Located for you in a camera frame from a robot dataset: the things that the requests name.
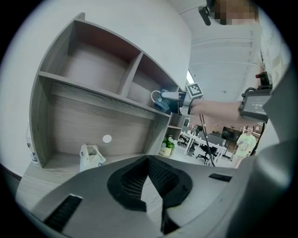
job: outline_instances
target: white bottle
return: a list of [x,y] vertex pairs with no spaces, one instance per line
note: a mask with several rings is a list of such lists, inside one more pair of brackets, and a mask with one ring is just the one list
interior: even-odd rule
[[31,160],[38,164],[38,160],[37,160],[37,155],[34,151],[34,148],[32,146],[32,139],[31,139],[31,133],[30,133],[30,126],[28,124],[28,127],[27,127],[27,130],[26,130],[26,142],[27,142],[27,146],[30,150],[30,157],[31,157]]

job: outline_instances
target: green plant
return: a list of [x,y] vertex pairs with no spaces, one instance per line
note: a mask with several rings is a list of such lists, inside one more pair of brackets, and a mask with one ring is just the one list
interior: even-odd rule
[[163,145],[165,144],[165,147],[167,147],[167,148],[169,148],[169,149],[171,149],[171,148],[173,148],[174,146],[175,146],[175,141],[171,138],[171,137],[169,137],[169,138],[164,138],[163,139]]

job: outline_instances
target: blue mug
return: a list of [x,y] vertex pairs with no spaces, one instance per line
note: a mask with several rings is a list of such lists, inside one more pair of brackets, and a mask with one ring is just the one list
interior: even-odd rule
[[[169,105],[170,105],[170,100],[168,99],[164,99],[161,97],[161,94],[163,92],[168,92],[168,90],[162,89],[161,91],[158,90],[154,90],[151,93],[151,99],[154,102],[154,106],[161,112],[166,113],[167,111],[169,111]],[[156,100],[153,99],[152,95],[153,93],[159,93]]]

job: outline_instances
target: potted plant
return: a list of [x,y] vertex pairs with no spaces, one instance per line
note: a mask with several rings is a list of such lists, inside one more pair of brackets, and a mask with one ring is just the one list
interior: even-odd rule
[[175,144],[177,144],[177,141],[172,139],[171,136],[169,138],[164,138],[162,147],[159,150],[159,153],[164,156],[169,156],[171,154],[172,149],[175,147]]

